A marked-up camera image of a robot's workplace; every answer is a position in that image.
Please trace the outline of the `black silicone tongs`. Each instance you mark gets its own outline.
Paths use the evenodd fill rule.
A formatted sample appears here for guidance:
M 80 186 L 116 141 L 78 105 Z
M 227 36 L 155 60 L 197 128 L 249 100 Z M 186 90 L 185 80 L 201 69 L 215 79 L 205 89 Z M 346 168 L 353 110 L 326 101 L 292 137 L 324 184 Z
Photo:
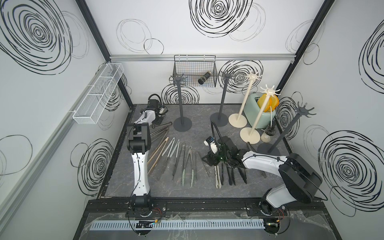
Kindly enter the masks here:
M 228 167 L 224 163 L 221 164 L 221 175 L 220 175 L 221 185 L 224 185 L 224 182 L 225 182 L 225 177 L 224 177 L 225 171 L 227 171 L 227 174 L 228 174 L 229 185 L 230 186 L 235 185 L 236 181 L 235 181 L 234 169 Z

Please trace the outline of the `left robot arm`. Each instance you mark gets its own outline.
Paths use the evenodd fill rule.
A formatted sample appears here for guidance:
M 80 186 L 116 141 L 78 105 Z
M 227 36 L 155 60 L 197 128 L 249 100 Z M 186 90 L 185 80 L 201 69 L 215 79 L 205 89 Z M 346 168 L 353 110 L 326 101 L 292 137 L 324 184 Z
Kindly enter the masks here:
M 148 153 L 152 146 L 150 127 L 160 125 L 164 119 L 164 104 L 158 94 L 148 97 L 147 107 L 134 123 L 127 125 L 128 151 L 134 164 L 134 189 L 129 204 L 133 211 L 152 210 L 148 181 Z

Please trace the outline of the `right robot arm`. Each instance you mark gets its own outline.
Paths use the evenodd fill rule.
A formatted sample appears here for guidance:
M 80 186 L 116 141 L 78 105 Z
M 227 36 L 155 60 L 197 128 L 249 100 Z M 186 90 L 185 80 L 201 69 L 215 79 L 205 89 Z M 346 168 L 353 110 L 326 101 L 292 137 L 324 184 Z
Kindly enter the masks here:
M 272 215 L 273 210 L 292 202 L 310 204 L 323 183 L 322 177 L 300 155 L 269 155 L 252 149 L 238 149 L 227 136 L 218 140 L 205 139 L 209 152 L 203 162 L 215 168 L 216 186 L 220 188 L 228 173 L 228 182 L 235 184 L 235 171 L 238 171 L 244 183 L 248 182 L 246 170 L 264 171 L 282 179 L 283 183 L 267 190 L 259 201 L 261 212 Z

